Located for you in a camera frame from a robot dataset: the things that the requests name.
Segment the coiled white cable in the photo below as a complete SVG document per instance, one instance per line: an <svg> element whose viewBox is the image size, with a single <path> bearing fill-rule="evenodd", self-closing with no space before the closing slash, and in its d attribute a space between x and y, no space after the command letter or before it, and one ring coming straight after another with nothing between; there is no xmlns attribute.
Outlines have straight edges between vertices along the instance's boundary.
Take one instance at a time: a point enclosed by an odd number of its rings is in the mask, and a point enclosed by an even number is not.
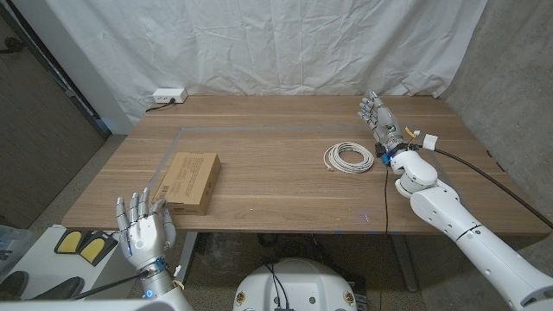
<svg viewBox="0 0 553 311"><path fill-rule="evenodd" d="M363 161L354 164L348 163L340 158L340 152L343 151L357 152L363 156ZM330 171L333 171L334 168L337 168L344 173L359 174L366 172L369 168L371 168L372 164L374 163L374 156L372 156L371 152L360 144L346 142L336 143L334 146L328 148L325 154L322 156L322 160L325 162L325 165Z"/></svg>

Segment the yellow foot pedal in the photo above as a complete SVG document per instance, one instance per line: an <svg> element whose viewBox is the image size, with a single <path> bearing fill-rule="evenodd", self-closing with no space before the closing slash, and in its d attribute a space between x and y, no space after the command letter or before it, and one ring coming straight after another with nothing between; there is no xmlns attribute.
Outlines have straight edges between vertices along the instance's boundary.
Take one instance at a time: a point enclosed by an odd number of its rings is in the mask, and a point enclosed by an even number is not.
<svg viewBox="0 0 553 311"><path fill-rule="evenodd" d="M118 242L105 232L94 232L83 244L80 255L91 265L96 266Z"/></svg>
<svg viewBox="0 0 553 311"><path fill-rule="evenodd" d="M84 243L91 237L92 231L67 229L55 246L56 254L78 254Z"/></svg>

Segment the black cable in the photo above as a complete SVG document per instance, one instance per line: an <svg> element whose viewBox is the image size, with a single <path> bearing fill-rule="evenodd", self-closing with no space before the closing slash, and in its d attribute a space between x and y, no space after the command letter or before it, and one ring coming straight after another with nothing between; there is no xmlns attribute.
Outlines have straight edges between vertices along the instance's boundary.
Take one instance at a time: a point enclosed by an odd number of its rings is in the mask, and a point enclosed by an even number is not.
<svg viewBox="0 0 553 311"><path fill-rule="evenodd" d="M388 166L386 166L386 181L384 184L384 206L386 209L386 235L388 234ZM379 300L379 310L382 310L382 275L384 274L384 259L380 257L380 300Z"/></svg>
<svg viewBox="0 0 553 311"><path fill-rule="evenodd" d="M137 275L129 276L129 277L123 279L123 280L119 280L119 281L117 281L117 282L112 282L112 283L109 283L109 284L106 284L106 285L102 285L102 286L100 286L100 287L98 287L98 288L88 290L88 291L86 291L86 292L84 292L84 293L80 293L80 294L76 295L75 297L69 298L69 300L79 300L79 299L83 299L83 298L88 297L88 296L90 296L90 295L97 294L97 293L99 293L99 292L101 292L101 291L114 288L114 287L118 286L119 284L123 284L123 283L125 283L125 282L132 281L132 280L134 280L134 279L137 279L137 278L139 278L139 277L144 277L144 276L147 276L147 275L148 275L148 271L145 270L145 271L143 271L143 272L141 272L141 273L138 273Z"/></svg>
<svg viewBox="0 0 553 311"><path fill-rule="evenodd" d="M274 271L275 270L275 264L271 263L270 266L273 268L272 271ZM271 271L271 274L273 275L273 283L275 284L275 289L276 289L276 298L277 298L277 301L276 301L277 305L276 306L280 308L280 295L278 294L277 281L275 279L275 274L272 273L272 271Z"/></svg>
<svg viewBox="0 0 553 311"><path fill-rule="evenodd" d="M167 107L169 105L172 105L174 103L175 103L175 99L171 98L167 104L165 104L163 106L159 106L159 107L149 108L149 109L146 110L146 112L155 111L155 110L158 110L158 109L161 109L161 108L165 108L165 107Z"/></svg>
<svg viewBox="0 0 553 311"><path fill-rule="evenodd" d="M280 288L283 290L283 293L284 293L284 300L286 300L286 308L289 309L290 308L290 305L288 304L288 296L286 296L286 291L284 290L284 287L283 287L283 284L280 282L280 280L278 279L277 275L275 274L275 271L272 270L271 268L269 268L269 266L266 264L265 267L267 267L267 269L269 269L270 273L273 275L274 279L276 279L276 281L278 282L278 285L280 285Z"/></svg>
<svg viewBox="0 0 553 311"><path fill-rule="evenodd" d="M386 208L386 234L388 234L388 194L386 192L388 188L388 167L386 166L386 181L384 183L384 206Z"/></svg>
<svg viewBox="0 0 553 311"><path fill-rule="evenodd" d="M545 218L545 216L543 216L540 212L538 212L534 207L532 207L530 204L526 203L526 201L522 200L518 195L516 195L513 191L509 190L507 187L503 186L503 184L501 184L499 181L496 181L495 179L493 179L493 177L491 177L490 175L484 173L484 171L482 171L481 169L475 167L473 164L461 159L459 156L456 156L456 155L452 155L446 151L443 151L443 150L440 150L440 149L434 149L435 152L439 153L439 154L442 154L444 156L448 156L458 162L461 162L463 164L465 164L466 166L472 168L474 171L476 171L478 174L484 176L486 179L488 179L489 181L491 181L495 186L499 187L501 190L505 191L507 194L511 195L511 197L513 199L515 199L518 203L522 204L522 206L526 207L527 210L529 210L531 213L533 213L534 215L536 215L536 217L538 217L540 220L542 220L546 225L549 226L549 228L553 229L553 223L551 223L551 221L547 218Z"/></svg>

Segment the power strip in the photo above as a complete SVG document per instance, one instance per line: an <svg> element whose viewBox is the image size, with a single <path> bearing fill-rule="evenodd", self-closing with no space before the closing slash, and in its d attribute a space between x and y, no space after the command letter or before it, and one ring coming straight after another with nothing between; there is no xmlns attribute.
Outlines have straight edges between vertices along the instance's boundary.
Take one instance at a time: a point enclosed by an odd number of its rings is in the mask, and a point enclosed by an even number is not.
<svg viewBox="0 0 553 311"><path fill-rule="evenodd" d="M186 89L157 89L154 94L154 100L158 104L167 104L172 98L176 104L184 103L188 93Z"/></svg>

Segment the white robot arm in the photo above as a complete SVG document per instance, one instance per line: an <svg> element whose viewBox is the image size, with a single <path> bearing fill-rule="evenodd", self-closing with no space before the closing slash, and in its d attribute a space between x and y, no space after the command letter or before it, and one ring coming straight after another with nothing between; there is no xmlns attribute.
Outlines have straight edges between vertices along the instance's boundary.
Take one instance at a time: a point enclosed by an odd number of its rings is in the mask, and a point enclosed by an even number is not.
<svg viewBox="0 0 553 311"><path fill-rule="evenodd" d="M451 238L512 310L529 309L535 302L532 308L553 309L553 300L546 300L553 278L534 268L467 211L455 190L437 178L434 167L407 148L397 120L376 93L359 105L358 114L371 126L377 148L385 148L381 155L394 174L401 175L396 189L410 198L415 214Z"/></svg>
<svg viewBox="0 0 553 311"><path fill-rule="evenodd" d="M165 250L173 246L176 236L168 210L162 211L165 200L158 200L150 210L148 200L148 188L144 189L140 198L134 193L127 218L124 199L118 199L116 217L121 231L119 245L137 272L148 271L140 279L144 298L158 299L174 310L192 311L181 288L173 284L173 277L168 273L165 263Z"/></svg>

